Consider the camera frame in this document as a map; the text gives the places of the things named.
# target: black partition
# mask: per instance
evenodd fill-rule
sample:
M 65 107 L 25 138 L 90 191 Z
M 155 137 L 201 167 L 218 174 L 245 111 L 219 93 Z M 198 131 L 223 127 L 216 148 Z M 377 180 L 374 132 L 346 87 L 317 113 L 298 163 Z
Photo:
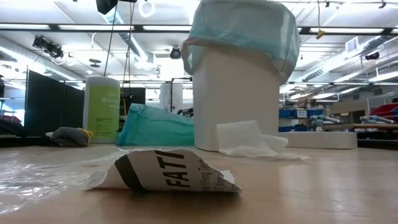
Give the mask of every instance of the black partition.
M 25 101 L 25 130 L 43 136 L 61 126 L 83 124 L 84 91 L 29 71 Z

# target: ceiling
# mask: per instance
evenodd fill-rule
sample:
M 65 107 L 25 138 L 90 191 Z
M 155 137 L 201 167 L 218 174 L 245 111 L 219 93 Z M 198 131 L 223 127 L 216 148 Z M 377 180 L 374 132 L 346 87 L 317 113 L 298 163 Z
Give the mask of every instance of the ceiling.
M 155 5 L 154 14 L 145 17 L 144 14 L 151 11 L 150 4 L 143 5 L 142 12 L 140 12 L 139 5 L 136 4 L 133 24 L 190 25 L 195 9 L 199 4 L 198 0 L 150 1 Z M 286 0 L 279 2 L 292 11 L 298 26 L 318 26 L 318 5 L 316 1 Z M 381 9 L 379 8 L 381 3 L 377 1 L 331 1 L 328 7 L 326 7 L 325 1 L 320 2 L 319 20 L 322 27 L 398 26 L 398 17 L 396 16 L 398 14 L 398 1 L 385 1 L 387 4 Z M 129 22 L 131 6 L 128 2 L 120 2 L 118 5 L 118 12 L 124 23 Z M 106 24 L 103 16 L 97 12 L 95 0 L 78 0 L 78 2 L 73 2 L 73 0 L 0 0 L 0 21 L 7 23 Z M 61 45 L 65 54 L 74 58 L 73 65 L 64 63 L 60 66 L 76 74 L 76 80 L 84 80 L 89 75 L 103 75 L 108 49 L 110 49 L 110 52 L 106 75 L 123 79 L 126 61 L 128 61 L 126 60 L 127 45 L 117 34 L 113 34 L 109 48 L 111 34 L 107 33 L 94 35 L 94 33 L 0 31 L 0 37 L 17 44 L 38 57 L 50 59 L 48 55 L 40 54 L 41 51 L 32 46 L 37 35 Z M 135 33 L 133 36 L 144 51 L 155 54 L 153 63 L 160 65 L 160 76 L 156 75 L 153 70 L 140 69 L 139 66 L 135 66 L 134 60 L 130 59 L 131 80 L 170 80 L 186 75 L 182 61 L 170 59 L 168 51 L 173 46 L 180 46 L 188 34 Z M 301 35 L 300 38 L 300 55 L 294 74 L 289 80 L 293 82 L 300 81 L 303 72 L 323 63 L 332 55 L 344 51 L 345 43 L 355 36 L 324 35 L 322 38 L 316 39 L 314 35 Z M 358 40 L 359 43 L 362 43 L 372 38 L 374 36 L 358 37 Z M 390 43 L 391 49 L 396 43 L 396 40 Z M 388 49 L 382 49 L 382 51 L 379 60 L 382 60 L 383 57 L 392 57 L 391 55 L 395 53 Z M 91 58 L 101 61 L 100 68 L 90 67 L 92 63 L 89 59 Z M 370 66 L 376 61 L 365 63 L 365 66 Z M 336 68 L 328 75 L 318 78 L 317 82 L 332 82 L 360 69 L 360 59 L 357 58 L 344 67 Z M 152 85 L 151 87 L 157 88 L 159 85 Z

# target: newspaper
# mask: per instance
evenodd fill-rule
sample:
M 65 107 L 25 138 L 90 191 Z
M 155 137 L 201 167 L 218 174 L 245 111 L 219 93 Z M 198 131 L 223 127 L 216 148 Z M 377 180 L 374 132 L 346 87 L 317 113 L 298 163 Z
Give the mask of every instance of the newspaper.
M 132 151 L 120 157 L 107 172 L 88 179 L 89 188 L 146 191 L 236 192 L 229 171 L 218 171 L 191 149 Z

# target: light blue trash bag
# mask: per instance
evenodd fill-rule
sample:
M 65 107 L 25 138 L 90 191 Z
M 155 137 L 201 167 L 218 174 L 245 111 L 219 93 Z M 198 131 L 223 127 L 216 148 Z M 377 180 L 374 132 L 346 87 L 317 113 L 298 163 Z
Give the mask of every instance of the light blue trash bag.
M 185 71 L 193 75 L 204 47 L 227 45 L 267 55 L 285 83 L 299 57 L 294 15 L 266 0 L 202 0 L 188 39 L 182 44 Z
M 193 119 L 132 104 L 116 140 L 118 146 L 193 146 Z

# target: green label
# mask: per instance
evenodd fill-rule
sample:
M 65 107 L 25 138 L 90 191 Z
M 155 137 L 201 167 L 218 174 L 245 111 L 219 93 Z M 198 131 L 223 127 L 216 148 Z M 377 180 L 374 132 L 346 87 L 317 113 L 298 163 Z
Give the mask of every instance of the green label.
M 119 129 L 120 88 L 90 86 L 88 130 L 94 139 L 116 139 Z

